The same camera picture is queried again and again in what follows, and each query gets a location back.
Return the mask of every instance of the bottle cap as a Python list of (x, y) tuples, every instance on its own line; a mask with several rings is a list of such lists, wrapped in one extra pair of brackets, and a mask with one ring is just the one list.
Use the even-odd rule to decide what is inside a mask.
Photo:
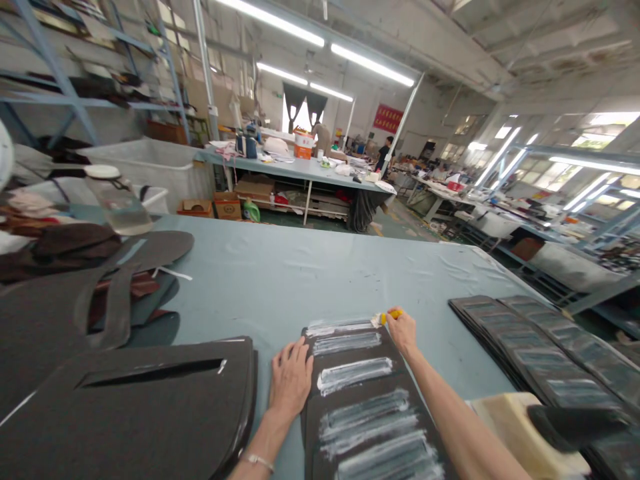
[(100, 180), (114, 180), (120, 177), (120, 170), (111, 165), (88, 165), (85, 167), (85, 173)]

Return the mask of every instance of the orange container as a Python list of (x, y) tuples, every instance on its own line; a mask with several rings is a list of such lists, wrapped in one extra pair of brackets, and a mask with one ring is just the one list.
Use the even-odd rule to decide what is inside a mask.
[(311, 160), (311, 150), (313, 149), (314, 143), (315, 142), (311, 135), (296, 131), (293, 156), (304, 160)]

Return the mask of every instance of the factory floor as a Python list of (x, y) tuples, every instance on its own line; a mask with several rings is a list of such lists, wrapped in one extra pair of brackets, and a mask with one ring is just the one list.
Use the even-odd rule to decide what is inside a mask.
[[(310, 215), (307, 224), (302, 225), (302, 215), (260, 210), (261, 221), (284, 227), (300, 227), (315, 230), (326, 230), (348, 233), (347, 224), (343, 220), (328, 219)], [(437, 242), (438, 235), (429, 230), (422, 219), (396, 199), (389, 207), (388, 214), (378, 208), (367, 235), (388, 237), (402, 240), (420, 240)]]

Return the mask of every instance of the cutting table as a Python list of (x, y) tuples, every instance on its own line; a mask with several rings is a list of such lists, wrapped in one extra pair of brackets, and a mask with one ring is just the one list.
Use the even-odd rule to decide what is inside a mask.
[(303, 225), (307, 224), (307, 216), (310, 211), (322, 212), (318, 209), (309, 208), (309, 200), (311, 198), (311, 189), (315, 183), (327, 183), (330, 185), (336, 185), (341, 188), (359, 189), (372, 191), (376, 193), (384, 194), (385, 191), (376, 187), (374, 183), (363, 181), (358, 183), (353, 181), (352, 177), (345, 177), (344, 175), (338, 175), (334, 168), (322, 168), (320, 163), (315, 159), (304, 160), (295, 159), (293, 163), (283, 162), (270, 162), (264, 163), (258, 159), (246, 159), (246, 158), (234, 158), (225, 161), (222, 155), (215, 152), (215, 147), (209, 147), (205, 150), (198, 152), (194, 160), (212, 163), (214, 165), (221, 165), (225, 168), (225, 176), (227, 178), (227, 184), (229, 190), (233, 189), (234, 174), (233, 169), (242, 169), (258, 173), (266, 173), (268, 175), (277, 175), (280, 177), (287, 177), (292, 179), (304, 180), (307, 183), (307, 202), (304, 209)]
[[(259, 352), (254, 430), (267, 408), (271, 358), (304, 326), (370, 318), (394, 305), (416, 319), (418, 346), (462, 398), (514, 390), (447, 300), (541, 297), (476, 247), (176, 215), (160, 218), (155, 229), (195, 236), (191, 252), (169, 267), (193, 280), (179, 278), (179, 291), (163, 307), (179, 312), (179, 326), (150, 325), (132, 344), (251, 336)], [(296, 420), (273, 478), (304, 478), (303, 460)]]

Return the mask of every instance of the yellow marker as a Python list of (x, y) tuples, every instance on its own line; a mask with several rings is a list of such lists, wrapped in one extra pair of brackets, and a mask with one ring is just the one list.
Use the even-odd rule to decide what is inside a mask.
[[(398, 317), (403, 313), (404, 312), (402, 310), (394, 310), (391, 312), (391, 316), (393, 317), (394, 320), (398, 320)], [(387, 324), (387, 314), (382, 313), (380, 314), (380, 325), (386, 325), (386, 324)]]

